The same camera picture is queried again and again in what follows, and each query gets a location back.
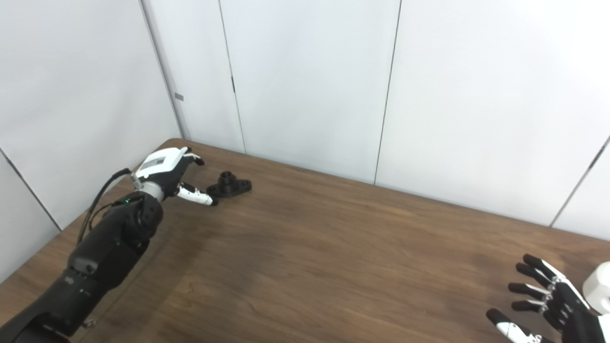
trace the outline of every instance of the robotic arm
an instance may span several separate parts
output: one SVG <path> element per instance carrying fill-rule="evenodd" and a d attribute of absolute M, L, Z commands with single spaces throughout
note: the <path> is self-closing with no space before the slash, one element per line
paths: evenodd
<path fill-rule="evenodd" d="M 68 258 L 68 266 L 36 301 L 0 327 L 0 343 L 68 342 L 111 289 L 140 260 L 163 218 L 161 202 L 173 196 L 205 205 L 218 201 L 182 182 L 192 162 L 188 148 L 150 154 L 132 174 L 135 191 L 112 203 Z"/>
<path fill-rule="evenodd" d="M 509 291 L 529 295 L 534 300 L 512 303 L 515 311 L 534 311 L 562 334 L 562 343 L 610 343 L 610 315 L 594 314 L 585 299 L 565 275 L 546 261 L 524 255 L 517 271 L 536 280 L 543 288 L 523 283 L 510 283 Z M 511 321 L 492 308 L 487 318 L 514 343 L 552 343 Z"/>

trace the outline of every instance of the wire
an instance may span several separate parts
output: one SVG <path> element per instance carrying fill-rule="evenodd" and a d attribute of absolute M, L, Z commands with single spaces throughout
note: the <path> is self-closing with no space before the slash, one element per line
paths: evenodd
<path fill-rule="evenodd" d="M 96 217 L 96 216 L 97 216 L 97 215 L 98 215 L 98 214 L 99 214 L 99 213 L 100 213 L 100 212 L 101 212 L 103 209 L 105 209 L 105 208 L 109 208 L 109 207 L 111 207 L 112 205 L 115 205 L 115 204 L 116 204 L 116 202 L 114 202 L 114 203 L 109 203 L 109 204 L 105 204 L 104 206 L 102 206 L 102 207 L 98 208 L 98 210 L 97 210 L 97 211 L 95 211 L 95 213 L 94 213 L 94 214 L 91 216 L 91 219 L 89 219 L 89 223 L 88 223 L 88 225 L 89 225 L 89 231 L 93 230 L 93 219 L 95 219 L 95 217 Z"/>
<path fill-rule="evenodd" d="M 99 190 L 98 194 L 95 196 L 95 199 L 93 199 L 93 203 L 91 204 L 91 207 L 89 207 L 89 211 L 87 211 L 87 215 L 85 216 L 85 219 L 82 222 L 81 231 L 79 232 L 78 239 L 76 241 L 76 245 L 77 246 L 82 242 L 82 238 L 85 235 L 85 228 L 87 227 L 87 223 L 91 219 L 91 214 L 93 213 L 93 210 L 95 209 L 95 206 L 97 206 L 97 204 L 99 202 L 99 199 L 102 197 L 102 195 L 104 195 L 104 192 L 106 191 L 106 188 L 108 188 L 108 186 L 114 180 L 120 178 L 123 175 L 128 175 L 128 174 L 131 174 L 131 170 L 128 169 L 128 168 L 119 170 L 118 172 L 114 173 L 110 177 L 110 179 L 108 179 L 108 181 L 106 181 L 106 183 L 102 186 L 102 189 Z"/>

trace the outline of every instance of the wooden table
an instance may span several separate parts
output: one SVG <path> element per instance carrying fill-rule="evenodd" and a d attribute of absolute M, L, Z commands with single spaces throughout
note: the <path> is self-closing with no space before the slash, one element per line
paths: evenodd
<path fill-rule="evenodd" d="M 223 170 L 253 191 L 215 208 L 171 198 L 150 249 L 73 342 L 508 342 L 497 307 L 524 253 L 580 285 L 610 260 L 610 242 L 395 192 L 183 140 L 206 161 L 185 181 Z M 125 179 L 103 199 L 131 190 Z M 83 216 L 0 285 L 0 323 L 59 275 Z"/>

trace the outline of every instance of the small gray label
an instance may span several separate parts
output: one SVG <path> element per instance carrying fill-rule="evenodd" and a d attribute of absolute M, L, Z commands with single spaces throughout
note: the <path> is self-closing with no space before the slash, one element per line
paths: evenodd
<path fill-rule="evenodd" d="M 163 161 L 165 161 L 165 157 L 159 157 L 158 159 L 151 159 L 150 161 L 144 163 L 142 165 L 142 167 L 140 167 L 140 169 L 146 169 L 146 168 L 150 168 L 155 165 L 163 164 Z"/>

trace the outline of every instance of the robot forearm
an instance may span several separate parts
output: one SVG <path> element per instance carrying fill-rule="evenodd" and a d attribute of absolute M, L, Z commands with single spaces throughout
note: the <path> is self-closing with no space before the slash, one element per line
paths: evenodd
<path fill-rule="evenodd" d="M 115 203 L 70 254 L 51 287 L 0 328 L 0 343 L 26 336 L 29 342 L 66 341 L 63 336 L 72 336 L 103 296 L 123 282 L 146 251 L 163 210 L 145 192 Z"/>

